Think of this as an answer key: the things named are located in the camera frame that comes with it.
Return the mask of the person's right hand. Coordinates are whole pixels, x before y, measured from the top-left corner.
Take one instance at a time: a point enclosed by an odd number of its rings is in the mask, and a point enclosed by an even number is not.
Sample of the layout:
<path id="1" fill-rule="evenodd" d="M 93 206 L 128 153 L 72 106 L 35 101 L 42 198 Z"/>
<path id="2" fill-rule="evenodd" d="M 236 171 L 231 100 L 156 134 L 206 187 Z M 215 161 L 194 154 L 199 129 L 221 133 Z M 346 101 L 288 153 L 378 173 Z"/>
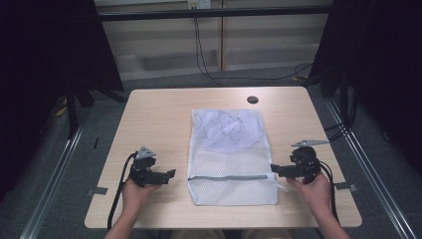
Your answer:
<path id="1" fill-rule="evenodd" d="M 313 182 L 308 184 L 303 184 L 293 178 L 288 178 L 287 183 L 300 193 L 315 219 L 332 215 L 329 182 L 323 174 L 319 174 Z"/>

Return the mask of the white crumpled cloth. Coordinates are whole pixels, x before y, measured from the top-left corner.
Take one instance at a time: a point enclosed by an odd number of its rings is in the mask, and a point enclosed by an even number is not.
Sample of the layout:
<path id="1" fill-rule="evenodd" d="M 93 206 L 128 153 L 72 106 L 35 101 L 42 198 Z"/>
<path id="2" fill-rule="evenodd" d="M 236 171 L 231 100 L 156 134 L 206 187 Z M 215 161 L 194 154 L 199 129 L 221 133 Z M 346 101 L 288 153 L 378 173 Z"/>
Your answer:
<path id="1" fill-rule="evenodd" d="M 198 110 L 195 136 L 208 150 L 229 153 L 252 147 L 265 135 L 261 115 L 251 110 Z"/>

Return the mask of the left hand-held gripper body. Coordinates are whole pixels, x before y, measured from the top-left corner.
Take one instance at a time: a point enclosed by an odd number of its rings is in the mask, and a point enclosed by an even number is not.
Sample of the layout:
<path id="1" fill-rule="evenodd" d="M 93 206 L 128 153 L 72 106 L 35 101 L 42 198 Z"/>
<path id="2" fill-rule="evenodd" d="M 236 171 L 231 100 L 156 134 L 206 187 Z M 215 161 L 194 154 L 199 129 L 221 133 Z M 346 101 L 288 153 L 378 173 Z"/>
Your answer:
<path id="1" fill-rule="evenodd" d="M 142 146 L 135 154 L 129 178 L 137 185 L 145 187 L 147 184 L 157 185 L 159 183 L 157 175 L 151 170 L 156 163 L 155 156 L 156 153 L 145 146 Z"/>

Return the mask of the metal floor rail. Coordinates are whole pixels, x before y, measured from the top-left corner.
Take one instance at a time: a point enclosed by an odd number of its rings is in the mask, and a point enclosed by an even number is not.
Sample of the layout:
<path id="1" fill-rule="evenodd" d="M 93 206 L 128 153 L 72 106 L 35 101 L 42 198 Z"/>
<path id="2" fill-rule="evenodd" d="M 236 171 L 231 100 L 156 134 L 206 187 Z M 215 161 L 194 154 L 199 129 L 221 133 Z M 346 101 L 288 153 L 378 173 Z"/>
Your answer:
<path id="1" fill-rule="evenodd" d="M 339 106 L 332 98 L 328 98 L 325 102 L 335 122 L 338 124 L 341 134 L 345 138 L 348 147 L 351 149 L 354 157 L 362 168 L 363 173 L 368 179 L 369 184 L 371 185 L 374 193 L 376 194 L 378 200 L 380 201 L 384 211 L 386 212 L 388 218 L 390 219 L 400 238 L 419 239 L 415 231 L 411 228 L 411 225 L 407 220 L 405 214 L 400 209 L 396 201 L 393 199 L 391 193 L 380 178 L 378 172 L 370 162 L 368 155 L 364 151 L 354 132 L 349 127 L 345 126 L 345 122 L 340 116 Z"/>
<path id="2" fill-rule="evenodd" d="M 78 146 L 82 133 L 85 129 L 86 121 L 87 117 L 83 117 L 82 122 L 76 127 L 73 134 L 70 137 L 66 137 L 66 144 L 61 150 L 61 155 L 56 160 L 55 168 L 44 188 L 42 196 L 32 211 L 32 214 L 28 219 L 19 239 L 37 239 L 53 203 L 54 196 L 56 195 L 64 177 L 64 173 L 66 172 L 68 164 L 72 159 L 76 147 Z"/>

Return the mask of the black metal stand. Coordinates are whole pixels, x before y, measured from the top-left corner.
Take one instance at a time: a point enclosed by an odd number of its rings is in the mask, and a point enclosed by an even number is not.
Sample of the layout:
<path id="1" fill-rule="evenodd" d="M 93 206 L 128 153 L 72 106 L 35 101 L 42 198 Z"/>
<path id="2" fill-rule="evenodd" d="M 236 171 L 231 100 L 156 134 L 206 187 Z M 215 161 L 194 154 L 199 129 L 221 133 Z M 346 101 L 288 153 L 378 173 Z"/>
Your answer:
<path id="1" fill-rule="evenodd" d="M 91 107 L 95 102 L 93 96 L 91 95 L 93 86 L 93 83 L 83 80 L 67 81 L 66 100 L 70 123 L 68 139 L 71 139 L 79 128 L 76 101 L 79 101 L 83 108 Z"/>

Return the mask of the person's left hand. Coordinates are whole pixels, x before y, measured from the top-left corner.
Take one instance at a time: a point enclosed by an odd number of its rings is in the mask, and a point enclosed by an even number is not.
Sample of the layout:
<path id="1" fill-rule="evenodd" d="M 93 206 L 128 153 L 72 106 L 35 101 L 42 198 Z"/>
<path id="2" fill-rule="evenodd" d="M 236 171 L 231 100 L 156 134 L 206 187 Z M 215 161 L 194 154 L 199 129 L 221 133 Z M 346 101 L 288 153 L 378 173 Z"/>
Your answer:
<path id="1" fill-rule="evenodd" d="M 128 179 L 124 183 L 122 192 L 122 211 L 124 213 L 139 213 L 150 195 L 159 188 L 160 185 L 147 185 L 146 187 L 141 187 L 132 179 Z"/>

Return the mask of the white mesh laundry bag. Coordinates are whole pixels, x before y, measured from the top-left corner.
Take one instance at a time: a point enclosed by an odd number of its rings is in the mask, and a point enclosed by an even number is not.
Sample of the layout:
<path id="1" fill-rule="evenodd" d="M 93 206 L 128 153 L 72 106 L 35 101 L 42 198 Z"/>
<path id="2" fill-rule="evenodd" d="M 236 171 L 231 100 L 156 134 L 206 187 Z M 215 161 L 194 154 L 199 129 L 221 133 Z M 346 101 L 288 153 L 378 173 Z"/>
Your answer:
<path id="1" fill-rule="evenodd" d="M 259 206 L 279 201 L 279 184 L 271 169 L 272 155 L 265 135 L 243 150 L 222 153 L 205 148 L 192 132 L 187 186 L 198 206 Z"/>

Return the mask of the white wall socket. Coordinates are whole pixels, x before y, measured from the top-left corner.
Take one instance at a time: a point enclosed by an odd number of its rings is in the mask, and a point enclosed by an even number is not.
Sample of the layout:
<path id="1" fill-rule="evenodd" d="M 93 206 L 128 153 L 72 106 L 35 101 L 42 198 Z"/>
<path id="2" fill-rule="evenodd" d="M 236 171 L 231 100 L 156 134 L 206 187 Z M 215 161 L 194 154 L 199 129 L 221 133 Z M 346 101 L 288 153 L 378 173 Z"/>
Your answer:
<path id="1" fill-rule="evenodd" d="M 187 0 L 188 8 L 194 9 L 211 9 L 211 0 Z"/>

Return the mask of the black horizontal bar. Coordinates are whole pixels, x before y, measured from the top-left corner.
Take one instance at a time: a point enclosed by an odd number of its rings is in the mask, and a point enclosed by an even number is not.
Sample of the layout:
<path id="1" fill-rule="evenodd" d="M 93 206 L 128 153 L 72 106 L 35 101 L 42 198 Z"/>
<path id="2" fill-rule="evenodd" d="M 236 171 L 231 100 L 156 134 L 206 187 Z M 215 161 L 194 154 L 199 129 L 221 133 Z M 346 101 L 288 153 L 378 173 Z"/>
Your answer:
<path id="1" fill-rule="evenodd" d="M 187 18 L 215 18 L 215 17 L 249 17 L 273 15 L 308 15 L 328 14 L 333 11 L 332 6 L 294 6 L 274 8 L 229 8 L 202 10 L 174 10 L 153 12 L 111 12 L 101 13 L 98 18 L 102 22 L 108 21 L 141 21 L 167 20 Z"/>

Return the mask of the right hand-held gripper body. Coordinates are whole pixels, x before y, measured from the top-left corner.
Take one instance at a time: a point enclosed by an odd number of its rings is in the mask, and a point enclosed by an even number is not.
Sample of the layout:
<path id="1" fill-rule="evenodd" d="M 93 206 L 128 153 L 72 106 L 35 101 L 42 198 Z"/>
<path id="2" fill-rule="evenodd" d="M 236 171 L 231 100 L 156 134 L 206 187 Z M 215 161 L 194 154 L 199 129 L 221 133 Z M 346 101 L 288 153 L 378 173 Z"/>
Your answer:
<path id="1" fill-rule="evenodd" d="M 327 144 L 328 140 L 322 139 L 303 139 L 292 144 L 294 150 L 291 155 L 291 162 L 302 171 L 303 184 L 313 182 L 317 175 L 322 171 L 327 171 L 324 164 L 317 158 L 314 150 L 315 145 Z"/>

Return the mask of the black curtain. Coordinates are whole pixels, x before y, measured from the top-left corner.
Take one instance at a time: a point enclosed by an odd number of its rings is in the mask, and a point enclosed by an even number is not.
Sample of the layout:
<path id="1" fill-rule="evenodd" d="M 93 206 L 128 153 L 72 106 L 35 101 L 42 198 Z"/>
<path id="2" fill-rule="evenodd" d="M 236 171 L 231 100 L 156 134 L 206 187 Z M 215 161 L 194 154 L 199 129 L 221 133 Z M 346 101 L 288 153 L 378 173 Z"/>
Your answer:
<path id="1" fill-rule="evenodd" d="M 58 98 L 123 89 L 98 15 L 94 0 L 0 0 L 0 201 Z"/>
<path id="2" fill-rule="evenodd" d="M 342 80 L 422 174 L 422 0 L 332 0 L 310 77 Z"/>

